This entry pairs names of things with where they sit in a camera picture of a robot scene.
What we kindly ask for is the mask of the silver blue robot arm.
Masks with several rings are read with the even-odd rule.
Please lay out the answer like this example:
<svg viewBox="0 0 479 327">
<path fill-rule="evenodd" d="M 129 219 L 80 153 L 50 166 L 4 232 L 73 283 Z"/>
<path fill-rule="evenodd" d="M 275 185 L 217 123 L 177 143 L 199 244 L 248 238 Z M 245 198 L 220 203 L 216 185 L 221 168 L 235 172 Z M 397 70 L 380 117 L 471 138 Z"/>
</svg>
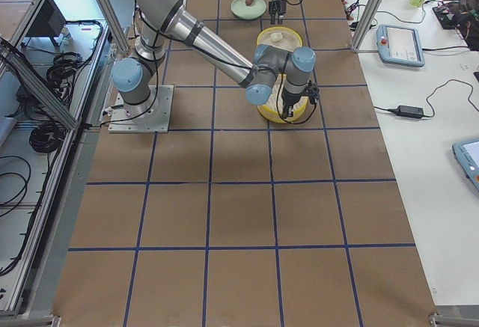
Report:
<svg viewBox="0 0 479 327">
<path fill-rule="evenodd" d="M 184 0 L 136 0 L 143 25 L 129 57 L 117 62 L 112 80 L 123 99 L 126 117 L 133 120 L 153 110 L 156 93 L 149 81 L 165 57 L 164 42 L 173 40 L 194 49 L 200 56 L 245 88 L 246 99 L 256 106 L 266 104 L 278 76 L 281 81 L 282 120 L 293 116 L 293 107 L 302 97 L 315 106 L 319 89 L 310 75 L 316 64 L 315 52 L 298 47 L 292 52 L 274 46 L 257 46 L 249 61 L 221 39 L 184 7 Z"/>
</svg>

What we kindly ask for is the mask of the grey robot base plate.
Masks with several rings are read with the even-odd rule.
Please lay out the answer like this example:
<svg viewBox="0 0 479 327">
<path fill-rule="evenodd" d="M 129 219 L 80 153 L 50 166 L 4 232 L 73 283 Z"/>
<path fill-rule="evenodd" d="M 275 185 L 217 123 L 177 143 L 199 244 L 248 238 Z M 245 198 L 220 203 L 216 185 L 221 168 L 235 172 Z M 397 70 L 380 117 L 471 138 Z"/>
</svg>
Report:
<svg viewBox="0 0 479 327">
<path fill-rule="evenodd" d="M 110 133 L 167 133 L 171 118 L 173 85 L 149 85 L 150 97 L 137 106 L 128 105 L 117 93 L 116 105 L 119 109 L 112 112 L 113 122 L 109 124 Z"/>
</svg>

